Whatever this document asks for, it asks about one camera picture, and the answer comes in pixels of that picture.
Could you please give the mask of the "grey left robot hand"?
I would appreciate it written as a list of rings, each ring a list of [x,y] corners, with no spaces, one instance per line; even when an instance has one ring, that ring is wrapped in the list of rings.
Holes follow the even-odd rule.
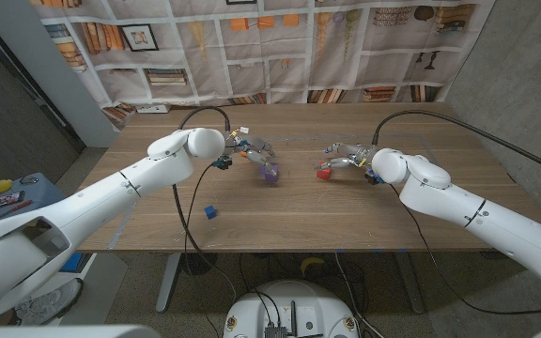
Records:
[[[244,152],[249,161],[258,164],[270,175],[274,177],[277,176],[277,170],[269,162],[268,157],[264,155],[264,152],[266,152],[271,157],[275,156],[271,144],[267,143],[262,138],[254,136],[234,135],[232,139],[235,152]]]

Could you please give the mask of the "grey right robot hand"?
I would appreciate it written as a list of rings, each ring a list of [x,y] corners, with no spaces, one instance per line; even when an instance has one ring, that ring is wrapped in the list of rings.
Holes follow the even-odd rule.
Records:
[[[354,165],[356,167],[370,166],[377,151],[378,150],[373,146],[365,147],[362,145],[333,143],[326,148],[325,152],[327,154],[336,153],[339,157],[319,164],[316,167],[316,170],[344,168],[349,165]]]

